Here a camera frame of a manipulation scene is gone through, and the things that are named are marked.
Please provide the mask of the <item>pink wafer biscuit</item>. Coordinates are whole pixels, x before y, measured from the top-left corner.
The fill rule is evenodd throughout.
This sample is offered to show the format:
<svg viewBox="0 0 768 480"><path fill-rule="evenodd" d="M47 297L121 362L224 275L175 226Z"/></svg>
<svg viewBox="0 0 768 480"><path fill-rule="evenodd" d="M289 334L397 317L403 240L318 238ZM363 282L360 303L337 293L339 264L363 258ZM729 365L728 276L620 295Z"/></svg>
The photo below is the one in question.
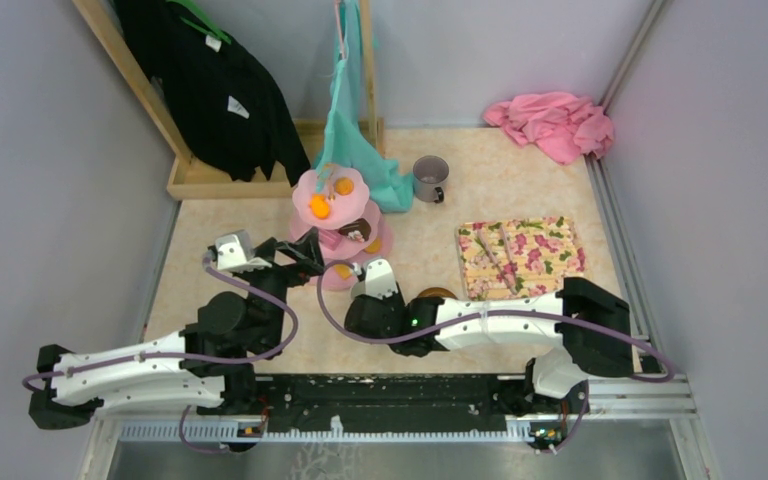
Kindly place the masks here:
<svg viewBox="0 0 768 480"><path fill-rule="evenodd" d="M333 230L320 230L319 241L324 249L334 250L342 242L343 237Z"/></svg>

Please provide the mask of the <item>brown wooden coaster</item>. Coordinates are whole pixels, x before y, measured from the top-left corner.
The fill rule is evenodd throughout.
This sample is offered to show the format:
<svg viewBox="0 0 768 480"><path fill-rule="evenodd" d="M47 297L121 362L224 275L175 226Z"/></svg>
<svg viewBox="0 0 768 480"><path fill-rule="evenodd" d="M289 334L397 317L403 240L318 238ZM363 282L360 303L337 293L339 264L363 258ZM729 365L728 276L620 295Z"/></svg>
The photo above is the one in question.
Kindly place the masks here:
<svg viewBox="0 0 768 480"><path fill-rule="evenodd" d="M419 298L450 298L457 299L457 295L451 290L443 287L430 287L422 290L418 294Z"/></svg>

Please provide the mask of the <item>orange biscuit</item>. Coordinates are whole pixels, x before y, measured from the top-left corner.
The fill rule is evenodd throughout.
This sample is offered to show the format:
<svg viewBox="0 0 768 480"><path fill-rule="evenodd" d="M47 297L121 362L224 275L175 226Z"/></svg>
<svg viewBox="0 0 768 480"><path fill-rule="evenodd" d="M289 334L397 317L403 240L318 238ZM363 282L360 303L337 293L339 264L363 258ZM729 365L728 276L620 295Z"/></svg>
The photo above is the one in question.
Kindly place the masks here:
<svg viewBox="0 0 768 480"><path fill-rule="evenodd" d="M341 279L343 279L343 280L348 280L348 279L353 278L355 276L354 267L351 264L348 264L348 265L345 265L345 264L336 265L334 267L334 270L337 273L337 275Z"/></svg>

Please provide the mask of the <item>orange round cookie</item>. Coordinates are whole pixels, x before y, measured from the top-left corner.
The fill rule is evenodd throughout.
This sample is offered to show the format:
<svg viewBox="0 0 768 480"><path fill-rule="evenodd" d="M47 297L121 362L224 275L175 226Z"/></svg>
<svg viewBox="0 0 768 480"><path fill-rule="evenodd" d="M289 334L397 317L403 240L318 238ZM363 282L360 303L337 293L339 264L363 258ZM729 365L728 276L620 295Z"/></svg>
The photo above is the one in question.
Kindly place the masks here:
<svg viewBox="0 0 768 480"><path fill-rule="evenodd" d="M384 241L384 236L380 235L378 238L373 240L364 250L363 252L365 254L369 254L372 256L375 255L385 255L386 252L386 245Z"/></svg>

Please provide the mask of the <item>chocolate cake slice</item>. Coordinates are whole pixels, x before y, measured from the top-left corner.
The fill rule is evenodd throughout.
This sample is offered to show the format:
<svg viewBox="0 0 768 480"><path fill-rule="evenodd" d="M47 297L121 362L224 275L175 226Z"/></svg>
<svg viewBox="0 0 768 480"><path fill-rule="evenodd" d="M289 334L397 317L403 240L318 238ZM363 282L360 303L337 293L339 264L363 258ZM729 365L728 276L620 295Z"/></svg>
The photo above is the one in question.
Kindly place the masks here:
<svg viewBox="0 0 768 480"><path fill-rule="evenodd" d="M357 243L367 242L370 239L371 231L372 227L364 218L358 218L337 230L342 237Z"/></svg>

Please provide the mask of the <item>orange macaron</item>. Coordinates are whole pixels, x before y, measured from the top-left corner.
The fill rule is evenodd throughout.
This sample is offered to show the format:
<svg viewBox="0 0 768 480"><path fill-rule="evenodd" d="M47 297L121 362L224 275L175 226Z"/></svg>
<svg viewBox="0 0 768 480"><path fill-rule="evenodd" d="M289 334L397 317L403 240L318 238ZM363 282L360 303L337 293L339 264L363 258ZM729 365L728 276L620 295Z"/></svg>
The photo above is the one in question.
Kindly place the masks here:
<svg viewBox="0 0 768 480"><path fill-rule="evenodd" d="M354 182L349 177L340 177L333 183L333 191L339 196L348 196L354 190Z"/></svg>

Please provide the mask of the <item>floral serving tray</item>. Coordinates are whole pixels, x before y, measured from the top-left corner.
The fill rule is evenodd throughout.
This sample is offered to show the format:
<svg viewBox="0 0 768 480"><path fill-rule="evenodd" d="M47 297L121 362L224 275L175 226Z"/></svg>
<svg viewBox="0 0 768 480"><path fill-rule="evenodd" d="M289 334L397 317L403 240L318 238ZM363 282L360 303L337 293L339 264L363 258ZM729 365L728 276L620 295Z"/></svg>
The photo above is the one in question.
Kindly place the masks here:
<svg viewBox="0 0 768 480"><path fill-rule="evenodd" d="M574 222L564 216L468 222L456 228L455 240L470 300L543 295L587 270Z"/></svg>

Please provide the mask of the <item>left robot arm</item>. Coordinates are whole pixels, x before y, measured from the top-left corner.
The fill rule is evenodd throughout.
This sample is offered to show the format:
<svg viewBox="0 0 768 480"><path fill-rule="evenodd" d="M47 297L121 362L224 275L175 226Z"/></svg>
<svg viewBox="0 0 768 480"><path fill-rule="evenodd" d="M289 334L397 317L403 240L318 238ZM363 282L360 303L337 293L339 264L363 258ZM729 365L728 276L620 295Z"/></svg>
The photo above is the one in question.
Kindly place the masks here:
<svg viewBox="0 0 768 480"><path fill-rule="evenodd" d="M41 347L36 373L22 381L33 423L65 430L110 413L252 411L260 399L254 363L280 355L298 333L289 290L325 270L319 231L257 246L244 230L226 234L206 249L202 266L231 288L199 307L181 330L96 353Z"/></svg>

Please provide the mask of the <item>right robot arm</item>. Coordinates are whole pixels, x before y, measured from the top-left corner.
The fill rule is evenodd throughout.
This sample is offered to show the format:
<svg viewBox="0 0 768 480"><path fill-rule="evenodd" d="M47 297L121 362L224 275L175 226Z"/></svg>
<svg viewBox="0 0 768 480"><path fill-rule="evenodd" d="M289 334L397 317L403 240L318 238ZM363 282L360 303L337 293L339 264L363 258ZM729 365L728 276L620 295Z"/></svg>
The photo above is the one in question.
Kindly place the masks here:
<svg viewBox="0 0 768 480"><path fill-rule="evenodd" d="M531 359L523 398L536 412L550 411L591 376L629 377L634 372L628 303L583 277L566 277L555 292L528 298L459 300L417 297L405 301L391 264L319 261L325 275L339 266L355 279L350 307L338 330L408 357L483 345L526 344L546 348Z"/></svg>

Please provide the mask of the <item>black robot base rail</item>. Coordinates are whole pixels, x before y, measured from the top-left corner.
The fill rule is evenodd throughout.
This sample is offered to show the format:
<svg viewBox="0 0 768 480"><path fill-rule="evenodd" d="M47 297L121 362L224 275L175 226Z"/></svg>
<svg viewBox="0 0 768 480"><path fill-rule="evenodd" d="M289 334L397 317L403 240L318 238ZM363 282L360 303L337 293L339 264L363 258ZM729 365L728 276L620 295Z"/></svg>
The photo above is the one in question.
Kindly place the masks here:
<svg viewBox="0 0 768 480"><path fill-rule="evenodd" d="M269 433L502 433L511 419L557 420L582 408L585 387L564 399L537 394L528 374L256 375L234 381L202 416L251 415Z"/></svg>

